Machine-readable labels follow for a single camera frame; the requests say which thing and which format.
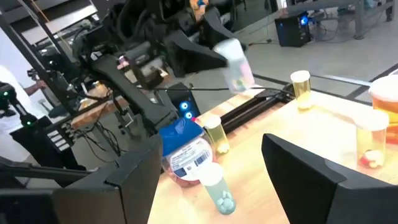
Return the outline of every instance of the blue led light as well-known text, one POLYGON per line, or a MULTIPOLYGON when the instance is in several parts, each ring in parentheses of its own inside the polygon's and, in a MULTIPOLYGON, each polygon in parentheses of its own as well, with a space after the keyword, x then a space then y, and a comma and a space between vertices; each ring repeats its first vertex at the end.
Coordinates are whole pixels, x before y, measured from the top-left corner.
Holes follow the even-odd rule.
POLYGON ((192 113, 191 111, 188 111, 188 112, 186 112, 186 113, 184 114, 184 117, 185 117, 185 118, 188 118, 188 119, 192 119, 193 113, 192 113))
POLYGON ((191 107, 191 104, 188 101, 183 101, 180 103, 180 110, 182 110, 182 111, 189 110, 190 107, 191 107))
POLYGON ((302 26, 305 26, 308 24, 308 17, 307 16, 302 16, 300 19, 300 23, 302 26))

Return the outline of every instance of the wooden tabletop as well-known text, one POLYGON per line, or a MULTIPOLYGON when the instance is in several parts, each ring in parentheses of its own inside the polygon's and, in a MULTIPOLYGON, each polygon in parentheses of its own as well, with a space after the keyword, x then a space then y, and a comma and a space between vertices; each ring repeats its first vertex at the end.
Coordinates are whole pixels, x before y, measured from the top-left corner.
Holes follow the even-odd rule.
MULTIPOLYGON (((397 146, 387 147, 382 169, 356 167, 356 134, 351 117, 368 106, 330 95, 312 93, 314 107, 299 111, 295 101, 276 105, 228 135, 231 150, 220 156, 224 177, 236 199, 236 210, 222 215, 206 190, 197 185, 181 189, 165 174, 160 176, 149 223, 289 223, 264 165, 262 135, 272 133, 302 148, 372 177, 397 184, 397 146)), ((234 96, 209 113, 222 115, 248 100, 234 96)), ((205 119, 209 113, 199 117, 205 119)))
MULTIPOLYGON (((160 85, 163 85, 164 83, 170 81, 171 77, 169 76, 169 74, 163 72, 161 75, 164 78, 164 80, 160 85)), ((94 89, 91 89, 88 92, 90 96, 96 96, 100 98, 105 97, 109 93, 110 92, 108 92, 108 89, 104 85, 100 85, 94 89)), ((92 105, 96 102, 97 102, 96 100, 87 99, 87 104, 85 106, 82 104, 79 110, 82 110, 83 108, 92 105)), ((125 108, 129 105, 129 103, 122 97, 118 97, 117 102, 120 104, 121 108, 125 108)), ((71 126, 74 129, 87 126, 95 122, 99 116, 105 116, 107 114, 115 112, 116 110, 117 108, 116 105, 113 103, 113 101, 108 101, 74 118, 72 120, 71 126)))

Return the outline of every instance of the white bottle cap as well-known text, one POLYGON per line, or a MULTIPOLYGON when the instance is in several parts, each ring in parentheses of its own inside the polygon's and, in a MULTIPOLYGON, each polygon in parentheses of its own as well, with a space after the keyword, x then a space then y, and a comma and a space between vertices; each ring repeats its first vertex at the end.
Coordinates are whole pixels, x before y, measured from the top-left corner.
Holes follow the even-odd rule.
POLYGON ((383 101, 398 102, 398 75, 389 75, 372 82, 369 93, 383 101))
POLYGON ((294 83, 301 83, 309 80, 311 77, 310 72, 306 70, 296 71, 290 75, 290 79, 294 83))
POLYGON ((388 114, 374 109, 368 109, 355 114, 353 117, 357 127, 367 131, 380 131, 389 125, 388 114))
POLYGON ((214 186, 223 178, 223 168, 215 162, 200 166, 198 170, 199 181, 204 186, 214 186))
POLYGON ((217 115, 211 115, 205 121, 205 128, 206 129, 213 129, 216 128, 221 124, 221 118, 217 115))

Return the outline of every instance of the white wall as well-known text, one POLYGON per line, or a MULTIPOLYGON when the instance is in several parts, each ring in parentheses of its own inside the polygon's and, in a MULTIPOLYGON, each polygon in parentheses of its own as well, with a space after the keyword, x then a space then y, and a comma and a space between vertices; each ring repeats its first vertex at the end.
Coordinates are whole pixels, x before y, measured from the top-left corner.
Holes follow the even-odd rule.
MULTIPOLYGON (((0 29, 0 64, 8 68, 24 88, 35 83, 26 73, 32 66, 2 29, 0 29)), ((38 104, 38 101, 45 99, 45 97, 41 91, 37 91, 30 99, 32 102, 38 104)))

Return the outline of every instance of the floor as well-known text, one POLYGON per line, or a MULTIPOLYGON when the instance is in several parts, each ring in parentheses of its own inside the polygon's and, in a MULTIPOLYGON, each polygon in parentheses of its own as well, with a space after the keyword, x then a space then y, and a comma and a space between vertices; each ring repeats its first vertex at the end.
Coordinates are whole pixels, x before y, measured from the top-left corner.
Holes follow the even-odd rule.
MULTIPOLYGON (((330 9, 328 13, 336 13, 336 10, 330 9)), ((246 44, 261 42, 266 39, 277 40, 274 23, 272 22, 272 18, 275 16, 262 19, 237 32, 239 39, 246 44)), ((271 44, 252 45, 248 48, 246 55, 254 73, 279 80, 289 81, 292 72, 309 70, 320 75, 337 75, 368 81, 397 63, 398 19, 392 22, 384 21, 384 14, 381 17, 377 15, 370 19, 367 23, 369 31, 363 40, 352 39, 354 22, 347 23, 344 27, 339 28, 338 32, 335 32, 336 21, 323 22, 322 24, 330 31, 326 32, 325 37, 318 36, 318 38, 329 40, 335 36, 333 40, 312 42, 301 48, 282 48, 278 44, 273 44, 273 42, 271 44)), ((183 81, 184 83, 192 83, 198 88, 225 86, 223 77, 218 71, 200 72, 183 81)), ((319 78, 312 78, 311 82, 314 88, 340 95, 347 95, 358 87, 319 78)), ((262 80, 257 80, 256 83, 262 86, 281 88, 278 84, 262 80)), ((228 91, 221 91, 216 95, 213 92, 196 91, 194 95, 202 113, 232 96, 228 91)), ((367 93, 358 98, 369 100, 367 93)), ((134 147, 129 141, 125 140, 117 129, 116 118, 108 116, 101 119, 101 122, 117 135, 124 150, 134 147)), ((93 146, 93 150, 102 159, 109 159, 101 149, 93 146)), ((89 169, 104 164, 93 155, 84 139, 79 139, 76 142, 73 151, 78 162, 89 169)), ((31 186, 43 186, 43 183, 33 181, 31 186)))

